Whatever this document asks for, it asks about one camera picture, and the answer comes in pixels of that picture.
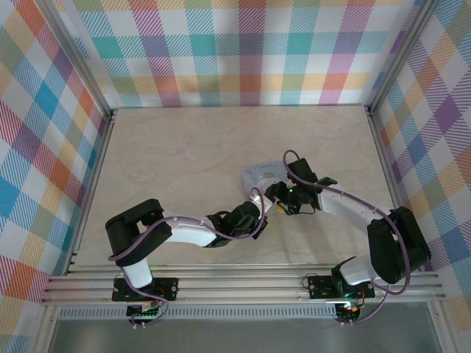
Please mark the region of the blue cartoon tin box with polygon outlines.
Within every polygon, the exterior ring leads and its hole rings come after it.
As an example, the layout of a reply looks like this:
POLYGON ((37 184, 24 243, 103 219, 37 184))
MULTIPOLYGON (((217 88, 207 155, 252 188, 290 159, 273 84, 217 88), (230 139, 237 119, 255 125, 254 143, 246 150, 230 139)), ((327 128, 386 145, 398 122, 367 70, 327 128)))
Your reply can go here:
POLYGON ((282 161, 248 165, 242 168, 244 190, 250 194, 253 187, 262 193, 278 182, 288 183, 287 173, 282 161))

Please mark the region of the grey metal panel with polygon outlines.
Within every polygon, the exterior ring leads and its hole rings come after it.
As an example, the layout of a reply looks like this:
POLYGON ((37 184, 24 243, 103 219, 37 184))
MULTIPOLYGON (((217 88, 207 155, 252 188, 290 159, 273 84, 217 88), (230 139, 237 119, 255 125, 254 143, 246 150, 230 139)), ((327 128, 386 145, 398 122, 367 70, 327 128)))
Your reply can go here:
POLYGON ((60 321, 48 353, 442 353, 433 334, 323 320, 60 321))

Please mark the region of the small controller circuit board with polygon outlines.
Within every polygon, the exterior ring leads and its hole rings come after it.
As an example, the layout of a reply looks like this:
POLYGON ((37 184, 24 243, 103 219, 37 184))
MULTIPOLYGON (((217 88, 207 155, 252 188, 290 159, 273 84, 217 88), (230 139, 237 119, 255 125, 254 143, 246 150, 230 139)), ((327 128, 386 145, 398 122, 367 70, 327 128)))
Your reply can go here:
POLYGON ((362 304, 338 303, 335 304, 336 320, 341 324, 358 321, 361 315, 362 304))
POLYGON ((140 320, 152 320, 161 314, 162 310, 159 304, 140 304, 127 307, 126 315, 129 318, 140 320))

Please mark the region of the aluminium frame cross rail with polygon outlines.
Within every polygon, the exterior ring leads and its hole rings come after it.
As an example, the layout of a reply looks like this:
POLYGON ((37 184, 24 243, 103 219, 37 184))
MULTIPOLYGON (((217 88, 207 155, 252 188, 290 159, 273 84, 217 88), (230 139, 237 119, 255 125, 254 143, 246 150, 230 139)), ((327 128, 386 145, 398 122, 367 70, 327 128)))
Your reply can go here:
MULTIPOLYGON (((328 275, 326 265, 154 265, 155 277, 179 280, 178 304, 304 304, 309 301, 305 275, 328 275)), ((51 277, 44 305, 109 304, 114 265, 72 265, 51 277)))

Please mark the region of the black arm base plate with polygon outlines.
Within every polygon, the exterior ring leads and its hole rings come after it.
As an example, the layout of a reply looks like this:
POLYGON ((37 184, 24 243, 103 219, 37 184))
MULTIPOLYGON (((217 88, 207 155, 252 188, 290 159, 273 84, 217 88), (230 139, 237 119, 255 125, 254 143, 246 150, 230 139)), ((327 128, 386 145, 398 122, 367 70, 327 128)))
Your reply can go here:
MULTIPOLYGON (((156 278, 152 282, 140 288, 143 293, 163 297, 166 300, 173 302, 177 298, 178 292, 178 279, 177 278, 156 278)), ((113 281, 113 292, 111 296, 113 302, 142 302, 150 301, 151 298, 136 293, 126 283, 125 279, 120 277, 113 281)))
POLYGON ((307 277, 310 299, 373 299, 375 289, 371 282, 348 285, 334 276, 307 277))

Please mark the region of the aluminium frame post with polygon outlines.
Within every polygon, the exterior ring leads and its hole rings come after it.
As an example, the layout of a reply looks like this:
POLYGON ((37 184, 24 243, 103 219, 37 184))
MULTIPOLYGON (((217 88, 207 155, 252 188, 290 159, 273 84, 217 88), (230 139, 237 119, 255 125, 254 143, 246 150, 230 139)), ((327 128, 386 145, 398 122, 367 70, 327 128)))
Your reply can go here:
POLYGON ((104 113, 108 121, 113 121, 115 110, 107 103, 104 94, 99 88, 98 82, 92 73, 92 70, 85 61, 82 52, 79 50, 77 42, 71 35, 67 26, 60 17, 57 8, 52 0, 34 0, 44 18, 52 28, 63 51, 67 55, 73 67, 76 69, 84 85, 89 90, 91 97, 97 103, 100 110, 104 113))
POLYGON ((364 105, 368 116, 373 117, 386 99, 439 2, 440 0, 414 0, 364 105))

